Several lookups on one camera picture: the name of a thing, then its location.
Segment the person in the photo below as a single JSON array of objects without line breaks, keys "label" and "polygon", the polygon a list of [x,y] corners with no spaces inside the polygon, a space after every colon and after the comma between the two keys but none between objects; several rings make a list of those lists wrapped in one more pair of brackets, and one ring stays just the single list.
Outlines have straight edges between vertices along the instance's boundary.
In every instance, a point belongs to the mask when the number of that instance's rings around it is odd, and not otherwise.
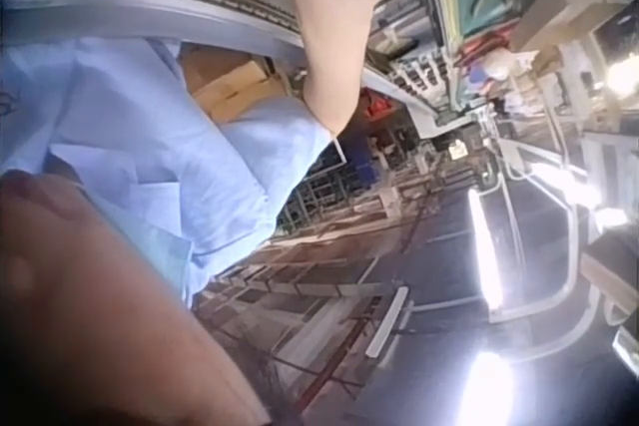
[{"label": "person", "polygon": [[[4,50],[2,90],[18,105],[1,131],[10,152],[0,152],[0,346],[11,374],[0,376],[28,386],[2,385],[2,424],[35,424],[43,411],[47,424],[298,424],[95,202],[122,172],[129,194],[179,184],[180,234],[200,255],[190,293],[269,237],[355,109],[378,0],[295,1],[310,66],[304,102],[268,101],[226,129],[188,96],[170,43],[86,38]],[[53,120],[11,144],[18,114]],[[83,190],[47,173],[52,152]],[[116,165],[114,152],[128,163]]]}]

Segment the skin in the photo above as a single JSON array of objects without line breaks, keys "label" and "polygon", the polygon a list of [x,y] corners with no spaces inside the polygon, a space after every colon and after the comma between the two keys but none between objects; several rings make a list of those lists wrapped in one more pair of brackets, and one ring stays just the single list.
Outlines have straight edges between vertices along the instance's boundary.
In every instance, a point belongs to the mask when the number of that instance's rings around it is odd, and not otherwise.
[{"label": "skin", "polygon": [[[357,104],[377,1],[296,0],[310,63],[305,98],[334,135]],[[2,326],[65,410],[176,425],[270,422],[224,349],[77,188],[9,173],[0,202]]]}]

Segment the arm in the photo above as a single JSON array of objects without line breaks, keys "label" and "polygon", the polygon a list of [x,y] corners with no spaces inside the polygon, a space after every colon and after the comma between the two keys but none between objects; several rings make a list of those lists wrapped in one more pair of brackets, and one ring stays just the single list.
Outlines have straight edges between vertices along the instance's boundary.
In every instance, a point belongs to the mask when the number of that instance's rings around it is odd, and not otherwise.
[{"label": "arm", "polygon": [[379,0],[295,0],[309,59],[305,100],[334,135],[354,113],[370,30]]}]

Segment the shirt sleeve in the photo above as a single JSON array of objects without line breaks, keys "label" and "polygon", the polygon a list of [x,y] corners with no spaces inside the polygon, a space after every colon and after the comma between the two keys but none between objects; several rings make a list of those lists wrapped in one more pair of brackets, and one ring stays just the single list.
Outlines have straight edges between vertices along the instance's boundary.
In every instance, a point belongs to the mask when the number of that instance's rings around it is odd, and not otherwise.
[{"label": "shirt sleeve", "polygon": [[330,132],[293,97],[259,101],[220,130],[266,191],[273,216],[331,141]]}]

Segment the light blue shirt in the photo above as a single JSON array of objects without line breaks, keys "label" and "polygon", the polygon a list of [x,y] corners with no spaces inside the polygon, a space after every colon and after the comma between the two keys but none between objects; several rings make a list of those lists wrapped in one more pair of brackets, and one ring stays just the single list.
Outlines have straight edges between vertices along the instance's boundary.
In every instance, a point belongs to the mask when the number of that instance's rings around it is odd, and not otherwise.
[{"label": "light blue shirt", "polygon": [[185,297],[250,254],[330,142],[294,98],[215,125],[166,43],[80,39],[5,49],[0,167],[40,173],[48,155],[87,191],[192,242]]}]

